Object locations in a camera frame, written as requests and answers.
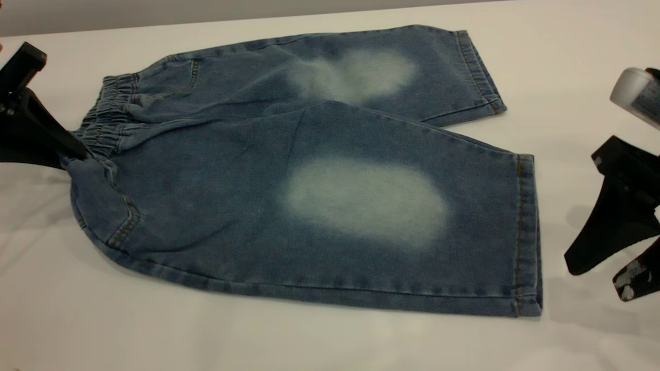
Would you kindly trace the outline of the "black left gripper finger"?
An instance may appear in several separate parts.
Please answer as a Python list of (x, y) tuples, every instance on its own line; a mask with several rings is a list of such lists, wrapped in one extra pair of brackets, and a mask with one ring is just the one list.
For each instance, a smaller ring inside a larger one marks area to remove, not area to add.
[(60, 159), (54, 150), (21, 150), (21, 149), (2, 149), (2, 163), (24, 163), (36, 166), (52, 167), (63, 170)]
[(47, 54), (28, 42), (1, 70), (1, 150), (51, 149), (58, 157), (85, 159), (85, 146), (45, 109), (28, 84), (46, 65)]

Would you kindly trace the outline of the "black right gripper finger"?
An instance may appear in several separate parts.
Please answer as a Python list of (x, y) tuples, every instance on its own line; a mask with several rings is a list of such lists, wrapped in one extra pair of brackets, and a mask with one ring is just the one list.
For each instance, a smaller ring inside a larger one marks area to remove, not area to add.
[(659, 239), (614, 277), (621, 301), (632, 301), (659, 291)]
[(659, 233), (658, 155), (612, 136), (591, 158), (604, 178), (587, 222), (564, 254), (573, 276)]

